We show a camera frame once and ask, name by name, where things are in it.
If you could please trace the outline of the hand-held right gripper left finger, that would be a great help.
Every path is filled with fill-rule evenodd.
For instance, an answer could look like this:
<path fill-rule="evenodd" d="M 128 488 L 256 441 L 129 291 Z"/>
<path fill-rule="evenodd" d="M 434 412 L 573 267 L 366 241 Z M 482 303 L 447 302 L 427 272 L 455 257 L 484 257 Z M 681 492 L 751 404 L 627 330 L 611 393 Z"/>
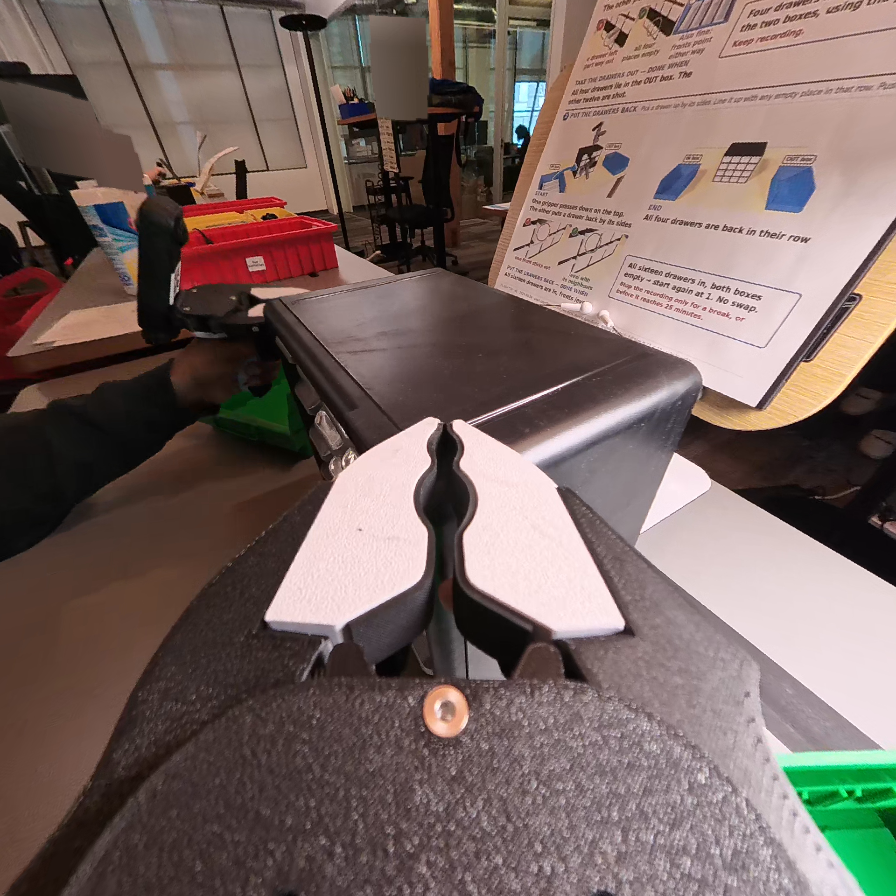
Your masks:
<path fill-rule="evenodd" d="M 437 538 L 425 509 L 442 422 L 425 418 L 362 454 L 331 484 L 264 622 L 360 647 L 381 662 L 433 611 Z"/>

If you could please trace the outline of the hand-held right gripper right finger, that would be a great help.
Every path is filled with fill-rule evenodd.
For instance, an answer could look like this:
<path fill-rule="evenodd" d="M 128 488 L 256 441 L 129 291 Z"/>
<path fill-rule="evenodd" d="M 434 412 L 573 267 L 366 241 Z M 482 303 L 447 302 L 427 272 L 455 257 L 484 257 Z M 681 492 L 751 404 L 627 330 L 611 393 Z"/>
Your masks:
<path fill-rule="evenodd" d="M 622 633 L 623 614 L 553 480 L 463 420 L 449 430 L 467 498 L 454 543 L 463 637 L 498 666 L 516 666 L 531 644 Z"/>

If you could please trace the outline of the set of clear drawers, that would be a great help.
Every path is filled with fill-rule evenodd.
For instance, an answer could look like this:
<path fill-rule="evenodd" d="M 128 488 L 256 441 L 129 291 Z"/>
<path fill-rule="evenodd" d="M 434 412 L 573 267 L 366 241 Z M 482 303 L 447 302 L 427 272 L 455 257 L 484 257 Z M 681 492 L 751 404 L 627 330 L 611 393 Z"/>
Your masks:
<path fill-rule="evenodd" d="M 356 446 L 280 338 L 274 338 L 290 397 L 307 434 L 321 476 L 333 481 L 357 461 Z"/>

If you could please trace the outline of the green plastic bin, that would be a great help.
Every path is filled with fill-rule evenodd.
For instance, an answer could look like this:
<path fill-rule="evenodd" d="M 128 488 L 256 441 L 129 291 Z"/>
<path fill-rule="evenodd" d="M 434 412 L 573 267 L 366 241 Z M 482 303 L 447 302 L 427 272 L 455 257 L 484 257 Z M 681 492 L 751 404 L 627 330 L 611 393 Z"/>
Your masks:
<path fill-rule="evenodd" d="M 313 448 L 283 371 L 263 395 L 242 391 L 201 419 L 221 433 L 310 458 Z"/>
<path fill-rule="evenodd" d="M 778 764 L 867 895 L 895 893 L 895 752 L 788 753 Z"/>

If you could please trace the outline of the black drawer cabinet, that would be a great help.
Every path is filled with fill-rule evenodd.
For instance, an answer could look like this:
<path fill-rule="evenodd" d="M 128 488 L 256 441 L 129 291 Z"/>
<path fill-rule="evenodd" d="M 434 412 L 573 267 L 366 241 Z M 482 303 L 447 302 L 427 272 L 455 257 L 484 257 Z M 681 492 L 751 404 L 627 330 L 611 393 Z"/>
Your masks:
<path fill-rule="evenodd" d="M 634 545 L 692 408 L 690 362 L 442 269 L 274 299 L 265 321 L 364 454 L 463 420 Z"/>

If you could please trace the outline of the person's left forearm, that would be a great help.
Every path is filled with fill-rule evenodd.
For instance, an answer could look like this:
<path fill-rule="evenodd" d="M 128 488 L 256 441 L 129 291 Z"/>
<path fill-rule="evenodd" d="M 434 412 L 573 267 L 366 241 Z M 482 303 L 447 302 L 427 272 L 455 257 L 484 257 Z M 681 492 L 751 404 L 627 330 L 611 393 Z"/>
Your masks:
<path fill-rule="evenodd" d="M 199 416 L 173 360 L 1 419 L 1 559 L 56 530 L 79 503 L 156 455 Z"/>

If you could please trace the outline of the light desk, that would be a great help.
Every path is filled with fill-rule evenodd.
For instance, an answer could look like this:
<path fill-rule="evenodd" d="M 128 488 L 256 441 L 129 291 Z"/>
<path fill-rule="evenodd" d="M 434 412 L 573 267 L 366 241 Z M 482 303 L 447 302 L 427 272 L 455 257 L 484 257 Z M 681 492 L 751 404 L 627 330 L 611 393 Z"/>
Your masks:
<path fill-rule="evenodd" d="M 2 891 L 90 778 L 197 592 L 320 482 L 314 461 L 197 424 L 2 564 Z M 894 749 L 894 588 L 720 484 L 638 550 L 829 707 L 765 710 L 775 749 Z"/>

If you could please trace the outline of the red plastic bin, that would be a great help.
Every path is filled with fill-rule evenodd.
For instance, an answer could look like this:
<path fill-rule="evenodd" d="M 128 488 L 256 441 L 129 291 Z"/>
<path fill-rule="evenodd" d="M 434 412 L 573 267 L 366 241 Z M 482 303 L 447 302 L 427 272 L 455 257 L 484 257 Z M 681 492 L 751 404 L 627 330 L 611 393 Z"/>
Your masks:
<path fill-rule="evenodd" d="M 265 210 L 287 207 L 287 201 L 276 196 L 263 196 L 219 203 L 195 203 L 182 207 L 185 218 L 223 213 L 243 213 L 249 210 Z"/>

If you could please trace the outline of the white curved object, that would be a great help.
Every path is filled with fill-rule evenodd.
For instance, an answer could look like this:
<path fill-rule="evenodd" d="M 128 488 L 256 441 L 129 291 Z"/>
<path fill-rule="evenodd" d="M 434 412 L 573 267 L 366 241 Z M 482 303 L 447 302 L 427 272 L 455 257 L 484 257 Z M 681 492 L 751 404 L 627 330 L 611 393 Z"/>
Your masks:
<path fill-rule="evenodd" d="M 207 141 L 208 135 L 205 132 L 196 130 L 196 166 L 197 166 L 197 179 L 196 179 L 196 192 L 201 196 L 206 195 L 207 188 L 210 185 L 211 177 L 214 173 L 216 165 L 219 161 L 229 157 L 233 153 L 235 153 L 239 147 L 231 146 L 222 151 L 215 153 L 212 156 L 209 156 L 206 161 L 203 161 L 203 147 Z"/>

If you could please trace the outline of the red bin white label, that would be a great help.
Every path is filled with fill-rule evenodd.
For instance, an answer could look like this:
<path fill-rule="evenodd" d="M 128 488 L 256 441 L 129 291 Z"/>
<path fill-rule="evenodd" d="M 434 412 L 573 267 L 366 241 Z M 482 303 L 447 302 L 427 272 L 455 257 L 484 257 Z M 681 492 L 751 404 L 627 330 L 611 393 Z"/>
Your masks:
<path fill-rule="evenodd" d="M 269 284 L 337 268 L 334 224 L 293 216 L 194 228 L 181 255 L 181 288 Z"/>

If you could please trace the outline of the red bag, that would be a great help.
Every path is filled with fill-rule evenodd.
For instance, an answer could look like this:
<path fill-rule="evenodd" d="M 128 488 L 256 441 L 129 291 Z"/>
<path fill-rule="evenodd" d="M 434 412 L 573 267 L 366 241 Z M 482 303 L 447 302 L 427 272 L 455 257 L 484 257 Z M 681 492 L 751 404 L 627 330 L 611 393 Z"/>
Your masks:
<path fill-rule="evenodd" d="M 24 267 L 1 279 L 1 381 L 17 377 L 8 359 L 12 347 L 63 287 L 61 279 L 39 267 Z"/>

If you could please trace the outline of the black floor stand pole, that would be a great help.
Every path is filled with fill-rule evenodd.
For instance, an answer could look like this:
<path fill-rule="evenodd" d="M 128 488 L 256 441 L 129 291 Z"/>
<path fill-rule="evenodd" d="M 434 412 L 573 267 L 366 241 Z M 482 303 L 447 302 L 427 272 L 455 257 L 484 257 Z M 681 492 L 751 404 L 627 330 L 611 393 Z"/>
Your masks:
<path fill-rule="evenodd" d="M 304 10 L 285 13 L 279 17 L 279 26 L 290 35 L 294 50 L 297 50 L 298 41 L 301 41 L 304 48 L 304 66 L 305 69 L 308 70 L 308 78 L 315 98 L 315 112 L 318 130 L 320 132 L 320 143 L 326 159 L 326 167 L 329 176 L 329 194 L 331 195 L 331 201 L 328 201 L 328 207 L 334 207 L 335 212 L 337 213 L 340 230 L 342 232 L 342 244 L 348 251 L 351 249 L 350 235 L 342 203 L 340 181 L 335 163 L 334 151 L 330 141 L 327 113 L 323 102 L 321 78 L 317 71 L 315 42 L 313 38 L 314 35 L 323 32 L 326 23 L 327 20 L 325 17 L 322 17 L 319 14 L 310 14 Z"/>

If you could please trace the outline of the black office chair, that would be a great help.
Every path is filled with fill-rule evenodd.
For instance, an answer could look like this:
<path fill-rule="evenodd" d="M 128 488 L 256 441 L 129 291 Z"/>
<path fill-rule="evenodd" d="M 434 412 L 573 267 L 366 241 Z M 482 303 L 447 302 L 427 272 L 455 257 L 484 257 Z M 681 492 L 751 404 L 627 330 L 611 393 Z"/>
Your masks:
<path fill-rule="evenodd" d="M 431 125 L 421 178 L 423 202 L 396 206 L 386 215 L 398 226 L 400 235 L 410 239 L 399 256 L 399 263 L 408 273 L 414 258 L 423 258 L 442 269 L 451 266 L 455 273 L 460 272 L 458 258 L 447 251 L 445 240 L 445 228 L 455 220 L 451 191 L 454 149 L 454 135 L 441 134 L 437 125 Z"/>

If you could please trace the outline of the dark blue backpack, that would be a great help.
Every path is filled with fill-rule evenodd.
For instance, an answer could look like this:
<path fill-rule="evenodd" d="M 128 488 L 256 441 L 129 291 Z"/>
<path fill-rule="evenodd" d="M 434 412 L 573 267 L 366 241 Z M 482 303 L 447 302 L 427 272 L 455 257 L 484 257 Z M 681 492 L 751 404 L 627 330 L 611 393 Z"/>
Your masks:
<path fill-rule="evenodd" d="M 432 76 L 429 78 L 428 89 L 431 108 L 455 110 L 473 121 L 482 117 L 484 99 L 470 84 Z"/>

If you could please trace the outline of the black sheet clip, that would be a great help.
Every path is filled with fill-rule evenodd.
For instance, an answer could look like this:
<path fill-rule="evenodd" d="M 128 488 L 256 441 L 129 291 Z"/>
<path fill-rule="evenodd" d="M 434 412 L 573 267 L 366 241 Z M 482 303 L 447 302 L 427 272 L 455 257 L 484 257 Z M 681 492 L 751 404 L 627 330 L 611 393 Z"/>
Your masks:
<path fill-rule="evenodd" d="M 802 363 L 810 363 L 817 358 L 834 333 L 862 302 L 862 298 L 861 293 L 851 292 L 839 301 L 835 310 L 823 322 L 823 326 L 815 333 L 812 340 L 806 344 L 800 358 Z"/>

